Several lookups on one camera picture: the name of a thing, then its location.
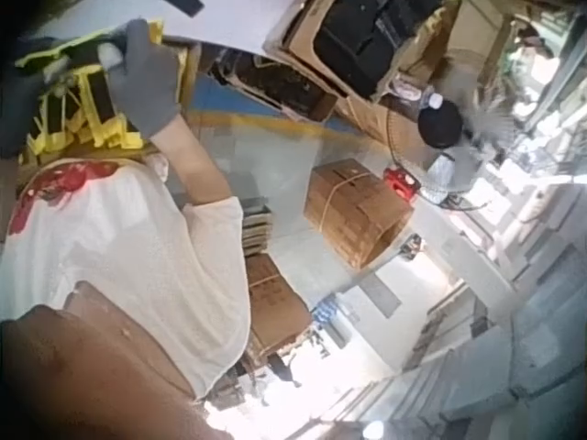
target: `yellow strap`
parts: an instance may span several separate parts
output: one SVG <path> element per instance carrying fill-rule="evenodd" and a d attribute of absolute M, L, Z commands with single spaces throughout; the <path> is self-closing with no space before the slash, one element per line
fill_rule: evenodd
<path fill-rule="evenodd" d="M 277 278 L 280 278 L 281 276 L 282 276 L 281 274 L 279 274 L 279 273 L 276 273 L 276 274 L 274 274 L 274 275 L 271 275 L 270 277 L 264 278 L 263 280 L 259 280 L 259 281 L 257 281 L 257 282 L 253 282 L 253 283 L 252 283 L 252 284 L 249 286 L 249 290 L 250 290 L 250 289 L 252 289 L 253 287 L 257 287 L 257 286 L 259 286 L 259 285 L 263 284 L 264 282 L 267 282 L 267 281 L 272 281 L 272 280 L 275 280 L 275 279 L 277 279 Z"/>

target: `warehouse floor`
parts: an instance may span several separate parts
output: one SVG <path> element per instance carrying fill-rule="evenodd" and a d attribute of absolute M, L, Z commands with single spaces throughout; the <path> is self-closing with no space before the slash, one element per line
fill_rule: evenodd
<path fill-rule="evenodd" d="M 264 197 L 274 214 L 270 253 L 285 278 L 313 308 L 356 277 L 304 218 L 310 173 L 317 164 L 354 158 L 382 174 L 385 151 L 350 137 L 285 134 L 254 126 L 200 127 L 199 138 L 227 174 L 236 196 Z M 170 181 L 173 193 L 181 185 Z"/>

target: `cardboard box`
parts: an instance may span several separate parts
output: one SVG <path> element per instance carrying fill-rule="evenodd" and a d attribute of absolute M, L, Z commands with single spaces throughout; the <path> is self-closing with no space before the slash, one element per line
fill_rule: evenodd
<path fill-rule="evenodd" d="M 382 149 L 392 153 L 395 159 L 400 155 L 426 169 L 437 155 L 420 136 L 417 123 L 381 104 L 350 95 L 338 100 L 337 112 L 358 130 L 382 144 Z"/>
<path fill-rule="evenodd" d="M 485 85 L 510 39 L 511 21 L 492 0 L 464 0 L 450 34 L 447 58 L 477 73 Z"/>
<path fill-rule="evenodd" d="M 305 218 L 353 269 L 379 257 L 412 212 L 408 202 L 354 159 L 312 171 Z"/>
<path fill-rule="evenodd" d="M 247 258 L 246 264 L 251 308 L 247 354 L 260 359 L 295 341 L 312 323 L 312 315 L 269 255 Z"/>
<path fill-rule="evenodd" d="M 380 73 L 377 75 L 379 78 L 376 80 L 374 87 L 371 84 L 371 81 L 373 81 L 371 78 L 368 81 L 363 81 L 364 78 L 363 80 L 358 80 L 361 76 L 360 68 L 359 71 L 355 71 L 353 74 L 338 75 L 334 72 L 335 69 L 328 67 L 327 63 L 316 53 L 319 51 L 316 45 L 317 38 L 321 34 L 321 28 L 328 21 L 330 10 L 335 3 L 336 0 L 295 2 L 269 35 L 265 49 L 277 58 L 295 59 L 297 64 L 311 69 L 315 75 L 327 82 L 334 90 L 337 90 L 341 97 L 346 97 L 348 94 L 357 94 L 364 99 L 377 102 L 381 96 L 387 93 L 388 84 L 398 72 L 398 66 L 404 54 L 415 50 L 411 45 L 414 35 L 402 36 L 400 38 L 401 43 L 394 48 L 394 54 L 389 57 L 389 60 L 386 61 L 387 63 L 383 66 L 378 64 L 375 70 Z M 414 54 L 410 55 L 408 53 L 406 56 L 413 58 Z M 381 50 L 374 50 L 370 58 L 371 64 L 378 62 L 378 59 L 382 58 L 387 60 L 388 56 L 384 55 Z"/>
<path fill-rule="evenodd" d="M 447 53 L 458 12 L 457 2 L 441 7 L 418 30 L 410 49 L 398 61 L 398 70 L 412 77 L 414 84 L 430 83 Z"/>
<path fill-rule="evenodd" d="M 239 50 L 229 50 L 217 62 L 216 75 L 248 97 L 294 118 L 326 121 L 338 96 L 293 67 Z"/>

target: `electric fan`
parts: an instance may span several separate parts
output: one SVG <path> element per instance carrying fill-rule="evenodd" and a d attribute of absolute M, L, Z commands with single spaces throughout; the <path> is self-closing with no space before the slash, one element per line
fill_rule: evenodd
<path fill-rule="evenodd" d="M 439 109 L 419 111 L 417 124 L 392 110 L 387 120 L 395 165 L 415 181 L 421 197 L 446 209 L 463 200 L 485 164 L 508 154 L 516 136 L 501 78 L 483 88 L 466 70 L 452 66 L 450 71 L 450 79 L 437 88 L 444 96 Z"/>

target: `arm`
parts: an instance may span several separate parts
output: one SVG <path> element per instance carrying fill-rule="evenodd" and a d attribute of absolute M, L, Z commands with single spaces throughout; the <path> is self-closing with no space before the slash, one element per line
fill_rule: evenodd
<path fill-rule="evenodd" d="M 21 414 L 13 412 L 27 416 L 0 424 L 0 436 L 34 421 L 48 431 L 34 438 L 231 438 L 123 346 L 68 313 L 41 306 L 1 323 L 0 347 L 1 384 L 19 400 Z"/>
<path fill-rule="evenodd" d="M 232 196 L 227 179 L 183 117 L 176 116 L 151 141 L 169 160 L 195 205 L 212 204 Z"/>
<path fill-rule="evenodd" d="M 167 157 L 194 204 L 229 198 L 226 179 L 181 116 L 176 100 L 177 57 L 150 41 L 147 22 L 128 24 L 124 56 L 111 44 L 100 46 L 98 55 L 108 72 L 116 107 Z"/>

